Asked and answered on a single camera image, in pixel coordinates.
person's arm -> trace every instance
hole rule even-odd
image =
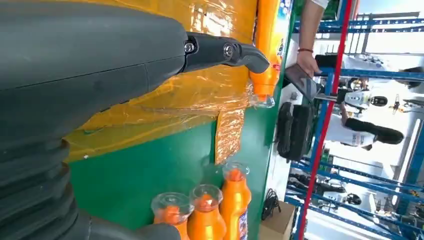
[[[338,107],[340,108],[340,111],[341,111],[341,122],[343,123],[343,125],[346,125],[346,121],[348,120],[349,116],[348,116],[348,111],[346,111],[345,103],[344,102],[340,103]]]
[[[321,72],[312,55],[312,50],[315,35],[328,2],[328,0],[306,0],[300,20],[300,51],[297,55],[297,64],[311,77],[314,76],[314,72]]]

black bag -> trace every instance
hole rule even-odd
[[[308,105],[294,105],[291,116],[287,113],[288,104],[292,106],[284,103],[278,114],[277,151],[287,160],[300,161],[309,149],[314,113]]]

cardboard box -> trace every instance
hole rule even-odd
[[[295,206],[279,202],[281,212],[274,209],[272,217],[262,221],[259,227],[259,240],[289,240],[292,234]]]

green panel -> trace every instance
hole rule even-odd
[[[252,192],[249,234],[258,234],[277,108],[247,109],[242,149],[232,157],[246,163]],[[216,123],[71,163],[80,208],[130,229],[150,224],[151,199],[159,193],[188,194],[200,183],[222,184],[214,162]]]

metal screw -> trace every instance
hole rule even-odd
[[[231,58],[233,56],[233,46],[231,46],[230,44],[225,44],[224,45],[224,55],[227,58]]]
[[[193,44],[193,43],[191,43],[191,42],[187,42],[185,45],[184,45],[184,51],[186,52],[186,53],[191,53],[191,52],[193,52],[195,50],[195,45]]]

